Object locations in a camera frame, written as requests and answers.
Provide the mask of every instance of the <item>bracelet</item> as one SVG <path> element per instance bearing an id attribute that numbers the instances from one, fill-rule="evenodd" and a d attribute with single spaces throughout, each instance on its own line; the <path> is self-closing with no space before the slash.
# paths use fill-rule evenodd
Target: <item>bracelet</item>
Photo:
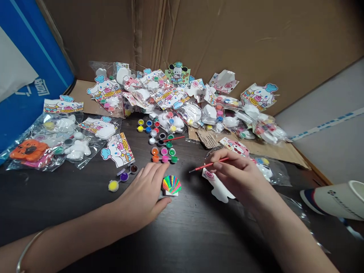
<path id="1" fill-rule="evenodd" d="M 22 264 L 22 260 L 23 260 L 23 258 L 25 256 L 25 254 L 27 253 L 28 249 L 30 248 L 30 246 L 34 243 L 34 241 L 36 239 L 38 239 L 39 236 L 41 236 L 47 229 L 49 229 L 49 228 L 43 229 L 41 232 L 39 232 L 37 235 L 35 235 L 34 238 L 27 244 L 27 246 L 25 247 L 23 253 L 20 255 L 18 264 L 16 266 L 16 273 L 25 273 L 25 270 L 20 271 L 20 267 L 21 267 L 21 264 Z"/>

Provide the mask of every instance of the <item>rainbow shell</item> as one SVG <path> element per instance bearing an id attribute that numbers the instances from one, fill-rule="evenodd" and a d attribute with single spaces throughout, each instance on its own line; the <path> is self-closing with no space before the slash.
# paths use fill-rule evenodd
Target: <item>rainbow shell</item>
<path id="1" fill-rule="evenodd" d="M 170 194 L 175 194 L 181 190 L 181 183 L 175 176 L 166 176 L 163 178 L 163 189 L 168 191 Z"/>

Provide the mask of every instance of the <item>brown cardboard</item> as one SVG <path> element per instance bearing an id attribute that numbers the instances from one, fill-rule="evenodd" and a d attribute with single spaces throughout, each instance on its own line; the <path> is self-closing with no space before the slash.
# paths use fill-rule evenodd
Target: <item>brown cardboard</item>
<path id="1" fill-rule="evenodd" d="M 197 131 L 205 131 L 204 129 L 195 129 L 188 127 L 188 137 L 194 141 L 200 141 Z M 282 146 L 276 146 L 271 144 L 262 144 L 254 140 L 239 140 L 234 134 L 218 134 L 212 133 L 211 136 L 218 142 L 222 138 L 227 137 L 231 140 L 239 141 L 243 143 L 250 151 L 251 154 L 268 156 L 278 160 L 291 162 L 294 164 L 301 165 L 306 169 L 311 169 L 299 152 L 291 143 L 283 143 Z"/>
<path id="2" fill-rule="evenodd" d="M 271 115 L 364 55 L 355 1 L 40 1 L 79 79 L 93 81 L 88 61 L 138 70 L 182 61 L 204 82 L 229 69 L 240 81 L 233 97 L 254 82 L 278 85 Z"/>
<path id="3" fill-rule="evenodd" d="M 279 87 L 275 115 L 364 55 L 353 1 L 167 1 L 161 69 L 182 61 L 209 82 L 223 69 L 240 81 Z"/>
<path id="4" fill-rule="evenodd" d="M 102 108 L 98 102 L 92 100 L 91 96 L 87 94 L 87 89 L 94 87 L 95 84 L 95 82 L 77 80 L 75 87 L 69 95 L 73 97 L 76 102 L 83 102 L 84 113 L 121 118 L 121 109 L 117 108 L 115 109 L 115 112 L 111 114 L 110 112 Z"/>

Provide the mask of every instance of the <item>white cup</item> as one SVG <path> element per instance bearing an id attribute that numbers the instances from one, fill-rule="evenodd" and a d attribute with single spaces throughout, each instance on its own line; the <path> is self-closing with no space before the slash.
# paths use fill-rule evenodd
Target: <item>white cup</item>
<path id="1" fill-rule="evenodd" d="M 302 200 L 315 212 L 364 221 L 364 183 L 347 183 L 300 191 Z"/>

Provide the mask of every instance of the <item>white bear figurine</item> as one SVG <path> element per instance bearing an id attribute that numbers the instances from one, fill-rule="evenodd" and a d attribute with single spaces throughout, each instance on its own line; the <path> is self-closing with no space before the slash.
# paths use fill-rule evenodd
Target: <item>white bear figurine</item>
<path id="1" fill-rule="evenodd" d="M 76 140 L 75 143 L 68 147 L 64 153 L 68 159 L 82 160 L 83 155 L 91 155 L 90 148 L 88 147 L 88 141 Z"/>

